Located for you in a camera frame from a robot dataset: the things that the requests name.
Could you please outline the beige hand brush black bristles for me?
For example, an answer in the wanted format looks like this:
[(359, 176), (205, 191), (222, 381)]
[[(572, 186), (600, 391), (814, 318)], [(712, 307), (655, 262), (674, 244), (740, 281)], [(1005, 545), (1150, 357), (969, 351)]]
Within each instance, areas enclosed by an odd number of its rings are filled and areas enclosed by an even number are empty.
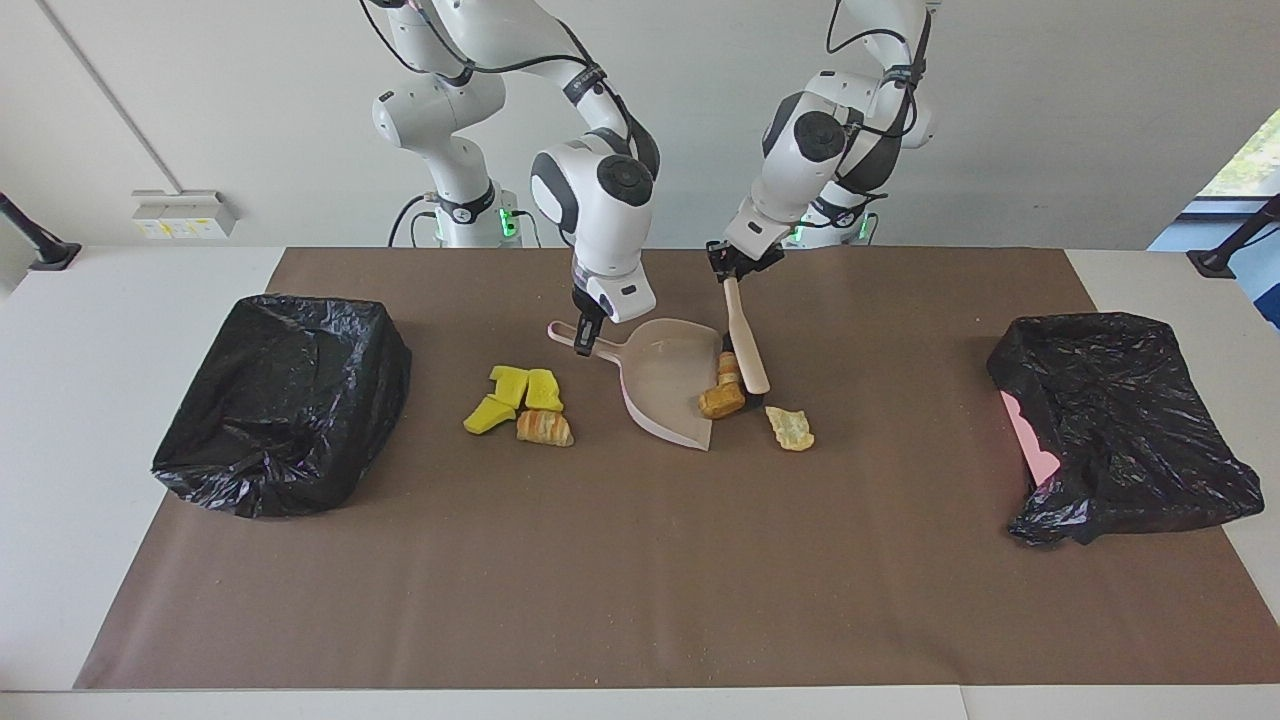
[(751, 401), (762, 404), (771, 391), (771, 379), (767, 374), (755, 334), (744, 310), (739, 279), (730, 275), (722, 281), (722, 287), (728, 337), (739, 361), (742, 386)]

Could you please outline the beige plastic dustpan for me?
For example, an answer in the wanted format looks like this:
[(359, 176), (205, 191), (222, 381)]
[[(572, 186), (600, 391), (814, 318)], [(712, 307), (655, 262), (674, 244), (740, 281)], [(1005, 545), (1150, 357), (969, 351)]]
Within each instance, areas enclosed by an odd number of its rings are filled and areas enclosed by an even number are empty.
[(700, 451), (710, 447), (713, 420), (701, 415), (698, 398), (717, 378), (719, 352), (719, 332), (675, 318), (644, 322), (620, 343), (599, 336), (591, 348), (618, 368), (625, 405), (639, 427)]

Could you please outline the yellow wedge sponge piece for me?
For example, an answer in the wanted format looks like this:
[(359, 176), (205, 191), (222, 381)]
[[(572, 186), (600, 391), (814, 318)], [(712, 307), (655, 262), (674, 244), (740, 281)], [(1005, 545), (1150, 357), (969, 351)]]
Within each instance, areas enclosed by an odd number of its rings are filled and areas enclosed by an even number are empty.
[(486, 395), (485, 398), (483, 398), (480, 404), (465, 418), (462, 425), (468, 433), (474, 436), (483, 436), (500, 424), (512, 421), (516, 418), (516, 407), (502, 401), (494, 395)]

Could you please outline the pale flaky bread toy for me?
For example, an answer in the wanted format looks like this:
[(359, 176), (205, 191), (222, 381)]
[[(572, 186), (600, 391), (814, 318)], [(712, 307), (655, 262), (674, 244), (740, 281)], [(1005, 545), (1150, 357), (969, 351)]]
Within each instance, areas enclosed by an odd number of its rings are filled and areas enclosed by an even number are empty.
[(776, 406), (764, 406), (765, 415), (781, 448), (792, 452), (809, 450), (815, 443), (806, 414)]

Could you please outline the bin lined with black bag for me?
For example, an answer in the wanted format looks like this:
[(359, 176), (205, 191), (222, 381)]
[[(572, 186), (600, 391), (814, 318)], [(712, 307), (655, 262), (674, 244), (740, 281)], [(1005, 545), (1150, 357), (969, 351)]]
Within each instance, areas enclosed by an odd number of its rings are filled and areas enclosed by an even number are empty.
[(151, 473), (238, 518), (338, 509), (396, 429), (412, 352), (375, 301), (261, 293), (234, 302)]

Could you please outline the pink plastic bin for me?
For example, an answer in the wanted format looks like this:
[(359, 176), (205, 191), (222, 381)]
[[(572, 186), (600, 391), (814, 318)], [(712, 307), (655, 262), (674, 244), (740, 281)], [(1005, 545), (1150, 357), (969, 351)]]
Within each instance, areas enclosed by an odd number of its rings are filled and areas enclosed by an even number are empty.
[(1043, 488), (1061, 468), (1061, 460), (1041, 443), (1034, 428), (1024, 416), (1018, 398), (1004, 389), (1000, 391), (1000, 397), (1030, 473), (1032, 487)]

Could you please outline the loose black trash bag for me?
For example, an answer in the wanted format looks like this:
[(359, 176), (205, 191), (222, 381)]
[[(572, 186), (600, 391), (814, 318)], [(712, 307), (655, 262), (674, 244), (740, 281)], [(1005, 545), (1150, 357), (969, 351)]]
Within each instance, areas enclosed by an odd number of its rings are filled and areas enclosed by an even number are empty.
[(1169, 324), (1130, 313), (1018, 318), (986, 370), (1061, 460), (1007, 525), (1021, 542), (1199, 530), (1265, 510), (1260, 475), (1220, 433)]

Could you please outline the brown paper table mat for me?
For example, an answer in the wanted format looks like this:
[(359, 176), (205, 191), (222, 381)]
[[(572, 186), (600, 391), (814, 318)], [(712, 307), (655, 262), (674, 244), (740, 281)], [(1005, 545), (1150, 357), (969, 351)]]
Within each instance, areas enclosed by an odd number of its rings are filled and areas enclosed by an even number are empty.
[[(79, 688), (579, 688), (1280, 682), (1280, 626), (1220, 529), (1047, 550), (1006, 530), (1021, 451), (986, 359), (1088, 313), (1064, 252), (792, 254), (744, 288), (815, 446), (760, 413), (710, 451), (637, 428), (554, 345), (566, 251), (294, 249), (269, 290), (384, 304), (404, 413), (342, 509), (165, 498)], [(494, 365), (548, 369), (575, 443), (462, 423)]]

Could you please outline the black clamp stand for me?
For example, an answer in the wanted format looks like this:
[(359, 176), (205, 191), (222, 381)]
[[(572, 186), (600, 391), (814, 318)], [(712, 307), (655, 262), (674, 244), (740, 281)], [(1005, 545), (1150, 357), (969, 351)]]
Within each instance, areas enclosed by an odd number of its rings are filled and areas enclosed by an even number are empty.
[(1212, 249), (1187, 250), (1185, 256), (1204, 278), (1235, 279), (1236, 277), (1230, 269), (1233, 256), (1243, 249), (1268, 238), (1277, 231), (1280, 231), (1280, 192), (1267, 199), (1221, 243)]
[(79, 255), (81, 243), (64, 242), (26, 215), (4, 192), (0, 192), (0, 215), (14, 225), (32, 245), (37, 258), (29, 264), (32, 272), (65, 270)]

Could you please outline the window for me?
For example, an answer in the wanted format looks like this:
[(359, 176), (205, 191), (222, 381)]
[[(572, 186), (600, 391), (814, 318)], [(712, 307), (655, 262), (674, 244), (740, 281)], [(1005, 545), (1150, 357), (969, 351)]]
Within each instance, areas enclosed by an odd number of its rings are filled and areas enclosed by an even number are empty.
[(1244, 142), (1196, 199), (1266, 199), (1275, 193), (1280, 193), (1280, 109)]

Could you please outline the white wall socket box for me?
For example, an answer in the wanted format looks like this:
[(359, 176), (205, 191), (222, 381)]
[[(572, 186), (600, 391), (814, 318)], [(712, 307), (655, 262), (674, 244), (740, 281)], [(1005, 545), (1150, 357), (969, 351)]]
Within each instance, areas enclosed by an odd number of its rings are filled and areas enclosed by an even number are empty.
[(214, 190), (138, 190), (131, 199), (136, 204), (132, 222), (146, 240), (225, 241), (238, 222), (230, 204)]

